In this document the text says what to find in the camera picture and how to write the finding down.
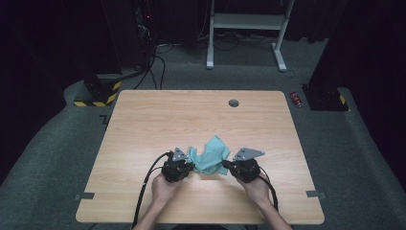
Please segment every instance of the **human hand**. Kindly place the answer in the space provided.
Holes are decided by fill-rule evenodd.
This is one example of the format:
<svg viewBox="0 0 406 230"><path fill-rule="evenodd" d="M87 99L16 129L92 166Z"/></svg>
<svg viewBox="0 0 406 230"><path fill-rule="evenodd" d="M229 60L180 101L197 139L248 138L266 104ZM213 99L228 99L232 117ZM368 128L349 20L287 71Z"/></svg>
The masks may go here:
<svg viewBox="0 0 406 230"><path fill-rule="evenodd" d="M260 173L259 175L263 178L267 178L263 173ZM249 183L244 183L243 181L237 179L237 182L244 188L245 193L255 203L260 204L266 201L270 202L269 187L261 179L257 178Z"/></svg>
<svg viewBox="0 0 406 230"><path fill-rule="evenodd" d="M164 175L159 173L152 181L152 199L166 205L176 195L183 179L177 182L167 182Z"/></svg>

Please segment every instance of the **black and yellow tape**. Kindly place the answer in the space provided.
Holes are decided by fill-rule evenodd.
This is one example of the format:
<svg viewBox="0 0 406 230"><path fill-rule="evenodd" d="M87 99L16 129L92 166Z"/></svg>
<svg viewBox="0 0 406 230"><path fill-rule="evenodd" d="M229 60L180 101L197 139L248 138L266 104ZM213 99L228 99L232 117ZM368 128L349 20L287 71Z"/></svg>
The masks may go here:
<svg viewBox="0 0 406 230"><path fill-rule="evenodd" d="M115 82L112 85L107 86L101 93L101 96L97 100L74 100L74 104L79 107L86 106L110 106L117 97L121 81Z"/></svg>

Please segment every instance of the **light blue cloth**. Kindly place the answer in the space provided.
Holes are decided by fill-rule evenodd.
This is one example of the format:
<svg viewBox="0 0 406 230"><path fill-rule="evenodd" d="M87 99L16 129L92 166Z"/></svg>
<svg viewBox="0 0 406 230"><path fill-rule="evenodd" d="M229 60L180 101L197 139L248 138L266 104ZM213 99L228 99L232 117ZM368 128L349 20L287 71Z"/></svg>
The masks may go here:
<svg viewBox="0 0 406 230"><path fill-rule="evenodd" d="M206 144L204 152L200 155L197 155L197 149L189 147L188 162L193 162L196 172L227 174L228 170L221 165L221 161L226 160L229 154L227 146L215 136Z"/></svg>

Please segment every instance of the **table top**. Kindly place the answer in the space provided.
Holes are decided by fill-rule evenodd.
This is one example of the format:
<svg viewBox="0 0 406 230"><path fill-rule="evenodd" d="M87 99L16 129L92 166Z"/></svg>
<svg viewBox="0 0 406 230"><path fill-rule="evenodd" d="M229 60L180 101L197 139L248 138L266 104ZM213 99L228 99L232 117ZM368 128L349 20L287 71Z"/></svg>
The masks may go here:
<svg viewBox="0 0 406 230"><path fill-rule="evenodd" d="M229 106L230 100L238 100L239 106ZM81 200L77 220L132 222L144 178L155 159L176 147L184 152L194 147L202 153L214 136L230 149L230 160L243 147L265 152L256 159L268 173L288 223L324 221L318 197L306 195L315 188L284 94L225 90L122 91L85 188L94 197ZM140 217L151 202L150 184L159 171L150 177ZM265 220L230 173L191 172L157 222Z"/></svg>

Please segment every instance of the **gray carpet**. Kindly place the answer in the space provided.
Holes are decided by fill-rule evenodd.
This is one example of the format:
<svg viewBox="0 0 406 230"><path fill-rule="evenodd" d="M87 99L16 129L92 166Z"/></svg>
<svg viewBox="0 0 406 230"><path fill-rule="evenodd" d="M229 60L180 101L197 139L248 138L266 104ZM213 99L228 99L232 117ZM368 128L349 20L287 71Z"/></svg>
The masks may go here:
<svg viewBox="0 0 406 230"><path fill-rule="evenodd" d="M226 49L232 44L217 42ZM214 51L214 70L206 69L206 49L175 46L160 54L166 62L164 89L280 90L288 98L297 91L304 107L289 102L326 221L295 229L406 229L406 196L378 151L352 100L348 112L312 111L301 89L308 83L325 42L285 41L282 54L289 71L279 72L269 43L240 45ZM160 47L158 53L170 46ZM155 77L163 64L155 60ZM125 80L123 89L141 79ZM66 107L44 126L26 147L0 188L0 229L78 229L91 223L76 221L79 202L98 153L106 126L101 115L114 108L75 107L81 82L65 91ZM153 89L151 75L140 89ZM128 223L98 224L93 229L129 229Z"/></svg>

